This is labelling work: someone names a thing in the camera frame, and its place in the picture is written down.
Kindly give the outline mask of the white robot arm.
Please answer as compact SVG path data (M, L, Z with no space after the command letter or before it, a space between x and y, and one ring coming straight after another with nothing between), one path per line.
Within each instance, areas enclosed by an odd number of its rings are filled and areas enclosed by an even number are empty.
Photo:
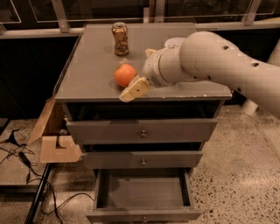
M179 45L151 52L140 76L119 95L130 102L178 82L211 81L227 86L280 118L280 66L249 57L232 42L210 31L198 31Z

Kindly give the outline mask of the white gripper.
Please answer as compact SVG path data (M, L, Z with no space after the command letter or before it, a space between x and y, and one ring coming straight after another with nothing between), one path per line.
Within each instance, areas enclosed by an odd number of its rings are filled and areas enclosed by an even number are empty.
M146 61L143 65L143 76L147 79L138 75L133 78L119 95L119 99L122 102L131 102L147 94L151 90L151 85L161 88L181 81L178 48L146 49L145 54Z

